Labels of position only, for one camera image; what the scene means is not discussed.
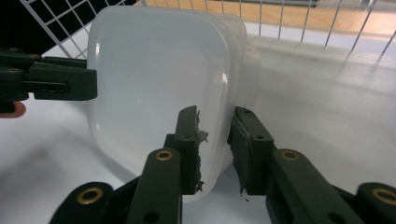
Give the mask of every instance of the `plastic container lid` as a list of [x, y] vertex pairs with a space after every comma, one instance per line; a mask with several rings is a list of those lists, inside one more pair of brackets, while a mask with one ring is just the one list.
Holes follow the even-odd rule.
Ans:
[[90, 32], [88, 67], [97, 70], [99, 95], [89, 102], [88, 119], [99, 148], [113, 160], [140, 175], [147, 155], [175, 132], [178, 111], [190, 105], [201, 111], [199, 128], [209, 133], [200, 145], [204, 191], [185, 200], [214, 187], [229, 149], [246, 33], [241, 21], [220, 17], [108, 7]]

